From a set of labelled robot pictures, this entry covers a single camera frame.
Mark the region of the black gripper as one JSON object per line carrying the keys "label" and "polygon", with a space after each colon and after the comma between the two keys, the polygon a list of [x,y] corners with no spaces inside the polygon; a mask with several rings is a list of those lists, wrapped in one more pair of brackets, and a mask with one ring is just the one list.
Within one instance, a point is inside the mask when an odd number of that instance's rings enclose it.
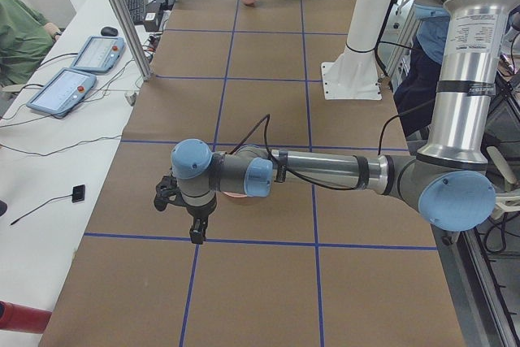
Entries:
{"label": "black gripper", "polygon": [[187,206],[187,212],[193,217],[193,223],[189,230],[190,241],[195,245],[203,245],[206,241],[206,229],[210,215],[215,211],[216,203],[208,203],[204,206]]}

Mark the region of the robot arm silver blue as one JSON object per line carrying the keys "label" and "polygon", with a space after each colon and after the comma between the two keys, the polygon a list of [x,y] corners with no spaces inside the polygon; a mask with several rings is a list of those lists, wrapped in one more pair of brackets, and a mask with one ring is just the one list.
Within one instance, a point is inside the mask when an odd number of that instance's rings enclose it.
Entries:
{"label": "robot arm silver blue", "polygon": [[241,141],[229,153],[198,139],[177,144],[154,206],[192,216],[191,242],[202,244],[217,193],[265,197],[273,183],[299,179],[325,189],[370,189],[402,200],[447,232],[481,224],[496,205],[481,142],[509,14],[519,0],[416,0],[449,14],[448,37],[433,103],[431,132],[415,156],[376,158],[272,150]]}

